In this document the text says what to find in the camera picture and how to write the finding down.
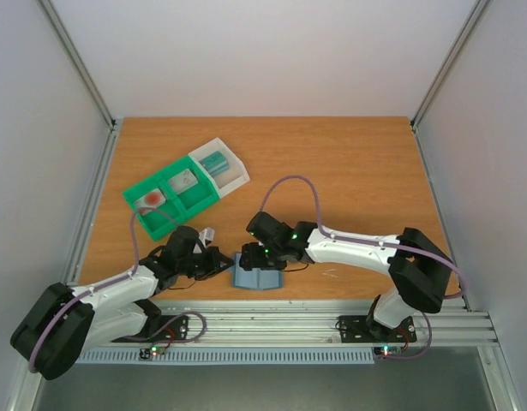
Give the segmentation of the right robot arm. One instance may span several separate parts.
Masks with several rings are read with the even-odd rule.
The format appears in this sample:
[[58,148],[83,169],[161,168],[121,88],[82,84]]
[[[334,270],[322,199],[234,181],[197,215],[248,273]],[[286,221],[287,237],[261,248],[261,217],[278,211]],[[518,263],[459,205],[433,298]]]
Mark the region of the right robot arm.
[[265,211],[247,226],[254,241],[243,245],[245,271],[283,270],[289,263],[334,263],[389,277],[392,288],[374,299],[365,327],[375,341],[388,338],[414,313],[439,313],[452,273],[451,261],[420,230],[401,235],[359,235],[301,221],[295,227]]

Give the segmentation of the teal leather card holder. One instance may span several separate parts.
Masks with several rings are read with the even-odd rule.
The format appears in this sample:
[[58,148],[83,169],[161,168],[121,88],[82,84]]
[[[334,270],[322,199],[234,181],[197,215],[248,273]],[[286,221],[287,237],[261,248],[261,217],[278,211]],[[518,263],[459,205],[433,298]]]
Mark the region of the teal leather card holder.
[[281,289],[284,286],[282,271],[244,270],[240,266],[240,253],[234,253],[235,265],[232,267],[231,285],[236,289],[266,291]]

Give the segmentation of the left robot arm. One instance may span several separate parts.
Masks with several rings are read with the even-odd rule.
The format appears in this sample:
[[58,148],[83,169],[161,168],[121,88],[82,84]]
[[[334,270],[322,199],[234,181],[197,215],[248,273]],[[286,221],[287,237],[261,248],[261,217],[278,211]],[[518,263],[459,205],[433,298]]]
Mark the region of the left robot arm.
[[151,299],[179,277],[205,281],[234,260],[180,226],[168,241],[114,277],[85,286],[53,283],[36,300],[10,338],[28,370],[47,380],[60,377],[91,348],[115,341],[141,343],[163,335],[174,318]]

